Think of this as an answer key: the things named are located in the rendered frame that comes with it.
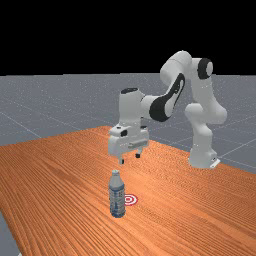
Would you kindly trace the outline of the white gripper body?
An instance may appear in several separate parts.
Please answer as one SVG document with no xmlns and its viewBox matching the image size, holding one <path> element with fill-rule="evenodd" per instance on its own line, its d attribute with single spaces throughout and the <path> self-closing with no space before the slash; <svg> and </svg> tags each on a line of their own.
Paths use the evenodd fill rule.
<svg viewBox="0 0 256 256">
<path fill-rule="evenodd" d="M 108 153 L 120 158 L 133 150 L 142 150 L 148 146 L 149 132 L 146 126 L 120 124 L 109 130 Z"/>
</svg>

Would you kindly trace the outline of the clear plastic bottle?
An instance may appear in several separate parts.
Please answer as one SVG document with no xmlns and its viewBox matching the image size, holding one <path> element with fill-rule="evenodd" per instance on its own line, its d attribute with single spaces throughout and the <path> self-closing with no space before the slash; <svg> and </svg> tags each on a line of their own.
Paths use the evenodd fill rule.
<svg viewBox="0 0 256 256">
<path fill-rule="evenodd" d="M 109 185 L 110 213 L 115 218 L 125 215 L 125 186 L 121 179 L 120 171 L 113 170 Z"/>
</svg>

